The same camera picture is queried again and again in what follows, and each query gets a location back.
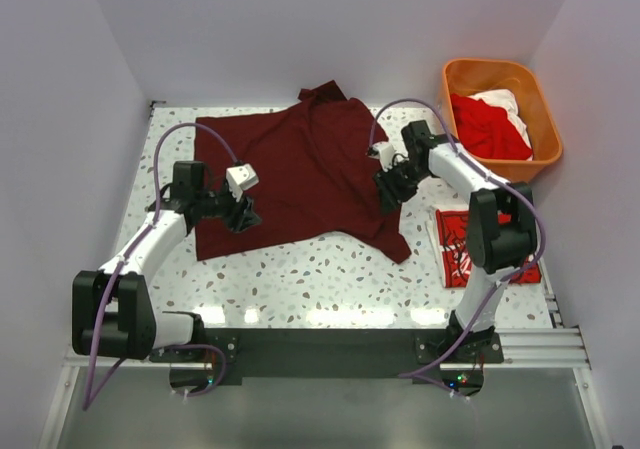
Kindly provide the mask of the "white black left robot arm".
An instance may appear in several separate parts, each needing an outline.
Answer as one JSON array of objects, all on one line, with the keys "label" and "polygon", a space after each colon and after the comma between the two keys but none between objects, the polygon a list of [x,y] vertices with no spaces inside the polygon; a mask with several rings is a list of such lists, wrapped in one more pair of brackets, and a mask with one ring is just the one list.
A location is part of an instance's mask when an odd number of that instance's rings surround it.
[{"label": "white black left robot arm", "polygon": [[160,312],[151,283],[170,253],[203,220],[219,219],[233,233],[261,222],[248,190],[259,178],[248,163],[227,168],[217,190],[207,186],[207,166],[179,161],[170,183],[158,192],[142,226],[99,269],[79,272],[72,283],[71,345],[91,358],[143,360],[155,350],[197,342],[199,315]]}]

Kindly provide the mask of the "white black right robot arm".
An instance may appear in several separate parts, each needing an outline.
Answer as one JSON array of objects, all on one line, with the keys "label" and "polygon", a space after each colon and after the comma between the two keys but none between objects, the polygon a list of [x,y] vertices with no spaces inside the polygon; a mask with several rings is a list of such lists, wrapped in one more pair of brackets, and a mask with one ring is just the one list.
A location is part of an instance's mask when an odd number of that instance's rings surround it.
[{"label": "white black right robot arm", "polygon": [[531,187],[511,183],[480,165],[449,130],[441,135],[424,121],[401,131],[406,148],[372,141],[367,154],[380,164],[374,175],[381,210],[396,211],[413,198],[427,178],[440,178],[468,205],[465,247],[471,271],[462,299],[451,312],[433,368],[469,346],[487,346],[495,317],[511,280],[538,262],[546,236],[533,203]]}]

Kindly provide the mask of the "dark maroon t shirt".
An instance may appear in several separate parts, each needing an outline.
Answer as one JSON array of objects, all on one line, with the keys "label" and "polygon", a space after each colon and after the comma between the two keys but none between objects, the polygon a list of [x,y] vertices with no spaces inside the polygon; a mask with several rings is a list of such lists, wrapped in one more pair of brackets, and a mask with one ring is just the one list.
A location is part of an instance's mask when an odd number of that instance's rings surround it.
[{"label": "dark maroon t shirt", "polygon": [[343,232],[395,263],[411,250],[399,231],[399,212],[382,213],[373,180],[379,164],[367,156],[373,117],[335,81],[303,89],[297,104],[279,111],[199,117],[194,158],[215,174],[229,165],[212,128],[259,178],[250,190],[261,224],[239,234],[218,219],[195,228],[196,254],[207,260]]}]

